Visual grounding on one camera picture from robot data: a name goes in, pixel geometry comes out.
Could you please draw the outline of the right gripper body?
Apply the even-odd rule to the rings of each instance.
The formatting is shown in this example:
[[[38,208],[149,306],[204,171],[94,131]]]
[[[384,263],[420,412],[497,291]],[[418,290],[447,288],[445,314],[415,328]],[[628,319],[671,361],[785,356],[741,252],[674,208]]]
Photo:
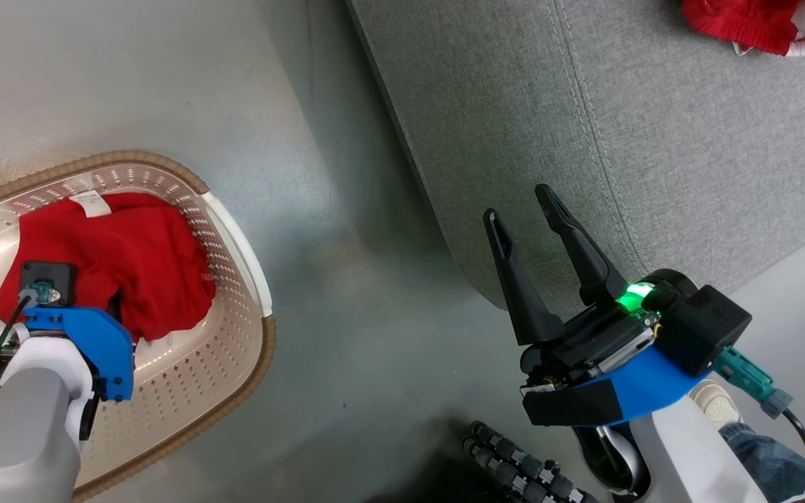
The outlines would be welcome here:
[[[650,347],[660,314],[642,308],[654,286],[630,284],[610,305],[592,305],[563,323],[563,333],[532,343],[521,356],[527,386],[547,391],[582,385],[620,368]]]

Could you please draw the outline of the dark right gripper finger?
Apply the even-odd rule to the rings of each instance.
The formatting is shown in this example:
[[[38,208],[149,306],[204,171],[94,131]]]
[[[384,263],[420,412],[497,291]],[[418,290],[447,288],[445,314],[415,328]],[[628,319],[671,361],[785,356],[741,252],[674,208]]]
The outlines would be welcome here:
[[[550,312],[518,261],[517,248],[498,211],[487,209],[483,223],[502,294],[519,346],[558,340],[563,320]]]
[[[579,278],[579,298],[585,306],[618,300],[628,282],[547,184],[535,196],[549,228],[559,236]]]

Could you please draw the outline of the plain red garment white label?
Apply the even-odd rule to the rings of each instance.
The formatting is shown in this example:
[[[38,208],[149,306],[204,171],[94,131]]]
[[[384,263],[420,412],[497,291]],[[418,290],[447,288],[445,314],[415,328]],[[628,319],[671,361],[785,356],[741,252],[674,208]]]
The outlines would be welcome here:
[[[26,261],[75,266],[76,305],[108,309],[118,300],[134,342],[162,340],[207,316],[215,281],[181,211],[142,192],[106,194],[103,201],[110,213],[101,216],[89,217],[65,198],[20,217],[18,252],[0,287],[0,321],[17,306]]]

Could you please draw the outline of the red jersey with white trim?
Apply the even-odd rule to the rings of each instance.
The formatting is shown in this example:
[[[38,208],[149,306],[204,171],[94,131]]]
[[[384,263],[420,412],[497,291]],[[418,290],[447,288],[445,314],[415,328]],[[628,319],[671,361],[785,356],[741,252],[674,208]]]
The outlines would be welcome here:
[[[805,0],[681,0],[691,29],[732,44],[782,57],[805,57]]]

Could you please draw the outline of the grey fabric sofa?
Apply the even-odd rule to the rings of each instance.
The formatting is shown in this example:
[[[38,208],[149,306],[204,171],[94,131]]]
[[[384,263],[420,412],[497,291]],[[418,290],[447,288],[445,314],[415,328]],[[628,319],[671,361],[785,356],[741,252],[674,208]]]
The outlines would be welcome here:
[[[505,301],[498,211],[550,309],[582,304],[535,187],[629,281],[730,292],[805,245],[805,55],[739,54],[683,0],[346,0],[443,238]]]

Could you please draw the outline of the white shoe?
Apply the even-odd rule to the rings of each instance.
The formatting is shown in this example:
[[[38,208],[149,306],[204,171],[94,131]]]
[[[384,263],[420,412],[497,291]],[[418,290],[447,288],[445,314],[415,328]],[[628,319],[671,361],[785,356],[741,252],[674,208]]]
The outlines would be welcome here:
[[[693,388],[689,397],[717,430],[729,425],[744,423],[734,401],[716,380],[702,380]]]

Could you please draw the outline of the blue jeans leg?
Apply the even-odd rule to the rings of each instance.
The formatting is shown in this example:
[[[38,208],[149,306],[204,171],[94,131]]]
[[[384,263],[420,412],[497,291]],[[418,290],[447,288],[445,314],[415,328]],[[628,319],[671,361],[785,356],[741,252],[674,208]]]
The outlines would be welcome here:
[[[805,490],[805,458],[745,423],[730,423],[719,434],[768,503],[782,503]]]

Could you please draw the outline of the beige perforated laundry basket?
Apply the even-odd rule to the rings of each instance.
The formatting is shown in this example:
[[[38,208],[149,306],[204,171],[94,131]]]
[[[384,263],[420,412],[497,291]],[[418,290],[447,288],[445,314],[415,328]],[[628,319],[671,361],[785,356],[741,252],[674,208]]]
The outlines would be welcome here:
[[[264,379],[277,338],[270,290],[240,227],[201,178],[151,152],[100,153],[0,185],[0,286],[20,217],[87,191],[145,192],[178,207],[205,247],[215,298],[195,328],[138,347],[132,398],[100,405],[70,503],[124,483],[224,419]]]

